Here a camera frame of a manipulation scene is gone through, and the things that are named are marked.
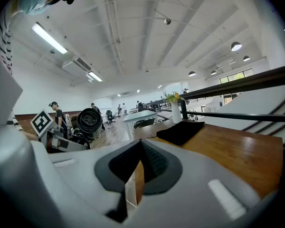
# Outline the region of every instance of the black pad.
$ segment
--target black pad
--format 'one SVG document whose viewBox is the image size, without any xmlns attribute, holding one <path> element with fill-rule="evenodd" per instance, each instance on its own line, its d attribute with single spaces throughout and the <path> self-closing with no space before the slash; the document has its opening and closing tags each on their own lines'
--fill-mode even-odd
<svg viewBox="0 0 285 228">
<path fill-rule="evenodd" d="M 181 146 L 192 138 L 205 122 L 179 122 L 171 128 L 157 132 L 157 137 Z"/>
</svg>

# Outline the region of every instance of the railing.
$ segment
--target railing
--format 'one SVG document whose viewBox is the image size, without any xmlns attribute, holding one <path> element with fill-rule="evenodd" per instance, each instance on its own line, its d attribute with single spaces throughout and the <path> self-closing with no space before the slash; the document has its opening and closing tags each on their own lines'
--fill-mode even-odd
<svg viewBox="0 0 285 228">
<path fill-rule="evenodd" d="M 260 74 L 249 76 L 246 78 L 238 79 L 235 81 L 223 83 L 220 85 L 211 86 L 201 90 L 196 90 L 186 94 L 182 94 L 185 100 L 189 99 L 199 99 L 204 97 L 216 96 L 216 95 L 225 95 L 236 92 L 244 92 L 250 90 L 258 90 L 276 86 L 285 85 L 285 66 L 272 69 Z M 155 108 L 155 105 L 163 104 L 164 100 L 159 100 L 155 102 L 147 103 L 147 105 L 153 105 L 153 111 L 166 111 L 171 112 L 172 110 L 165 110 Z M 193 115 L 202 115 L 209 117 L 221 117 L 221 118 L 230 118 L 230 119 L 240 119 L 240 120 L 253 120 L 253 121 L 266 121 L 266 122 L 284 122 L 285 123 L 285 113 L 284 114 L 272 114 L 277 111 L 274 109 L 270 114 L 232 114 L 232 113 L 204 113 L 204 112 L 188 112 L 186 109 L 186 103 L 183 100 L 180 100 L 181 113 L 184 119 L 188 119 L 188 114 Z M 270 133 L 273 135 L 276 131 L 280 131 L 285 128 L 285 124 L 279 129 Z"/>
</svg>

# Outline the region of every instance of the wooden table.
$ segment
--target wooden table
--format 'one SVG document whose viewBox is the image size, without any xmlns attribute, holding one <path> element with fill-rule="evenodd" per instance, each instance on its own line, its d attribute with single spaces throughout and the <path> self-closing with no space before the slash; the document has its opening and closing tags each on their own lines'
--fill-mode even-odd
<svg viewBox="0 0 285 228">
<path fill-rule="evenodd" d="M 134 130 L 133 138 L 156 136 L 156 132 L 173 125 L 173 120 L 167 120 L 137 128 Z M 158 137 L 151 139 L 171 144 Z M 252 186 L 261 198 L 278 189 L 283 164 L 283 142 L 280 137 L 204 124 L 204 127 L 182 148 L 212 158 Z M 138 203 L 144 186 L 141 162 L 135 170 L 135 182 Z"/>
<path fill-rule="evenodd" d="M 128 132 L 129 139 L 133 138 L 133 123 L 140 121 L 140 120 L 146 120 L 151 117 L 154 117 L 156 120 L 156 123 L 158 123 L 158 117 L 157 117 L 157 112 L 151 112 L 151 111 L 142 111 L 142 112 L 137 112 L 137 113 L 132 113 L 128 114 L 123 122 L 126 124 L 126 129 Z"/>
</svg>

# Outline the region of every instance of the office chair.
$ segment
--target office chair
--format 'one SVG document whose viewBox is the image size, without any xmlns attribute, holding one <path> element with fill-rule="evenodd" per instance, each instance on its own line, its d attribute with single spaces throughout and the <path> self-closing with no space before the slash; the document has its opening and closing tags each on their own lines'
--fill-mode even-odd
<svg viewBox="0 0 285 228">
<path fill-rule="evenodd" d="M 142 112 L 142 111 L 143 111 L 143 104 L 138 103 L 138 112 Z"/>
<path fill-rule="evenodd" d="M 154 121 L 155 119 L 154 118 L 151 118 L 151 119 L 148 119 L 148 120 L 145 120 L 145 121 L 142 121 L 142 122 L 136 122 L 134 124 L 134 129 L 136 128 L 141 128 L 141 127 L 145 127 L 145 126 L 149 126 L 149 125 L 153 125 L 154 124 Z"/>
<path fill-rule="evenodd" d="M 115 118 L 110 110 L 106 111 L 106 116 L 108 117 L 108 123 L 116 123 L 116 121 L 113 121 Z"/>
</svg>

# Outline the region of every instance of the person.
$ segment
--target person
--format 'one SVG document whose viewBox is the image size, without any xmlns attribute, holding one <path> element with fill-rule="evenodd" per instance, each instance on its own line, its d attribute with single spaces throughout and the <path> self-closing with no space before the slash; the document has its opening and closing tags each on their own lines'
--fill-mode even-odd
<svg viewBox="0 0 285 228">
<path fill-rule="evenodd" d="M 0 14 L 0 61 L 8 72 L 12 75 L 13 53 L 10 42 L 10 22 L 12 17 L 19 13 L 26 14 L 42 13 L 49 5 L 58 2 L 59 0 L 10 0 Z M 38 141 L 38 137 L 23 131 L 23 128 L 18 123 L 14 112 L 11 111 L 7 127 L 14 127 L 18 131 L 22 131 L 29 140 Z"/>
<path fill-rule="evenodd" d="M 122 108 L 121 108 L 120 104 L 117 107 L 117 111 L 118 111 L 118 116 L 119 116 L 120 112 L 122 111 Z"/>
<path fill-rule="evenodd" d="M 91 103 L 91 108 L 95 109 L 100 115 L 102 114 L 99 110 L 99 108 L 94 104 L 94 103 Z M 105 126 L 104 126 L 104 123 L 102 123 L 102 129 L 105 130 Z"/>
<path fill-rule="evenodd" d="M 127 116 L 127 106 L 123 103 L 123 116 Z"/>
<path fill-rule="evenodd" d="M 55 111 L 55 122 L 59 127 L 63 128 L 63 137 L 67 139 L 67 125 L 66 125 L 66 117 L 63 114 L 62 110 L 59 109 L 59 106 L 56 101 L 53 101 L 50 105 Z"/>
</svg>

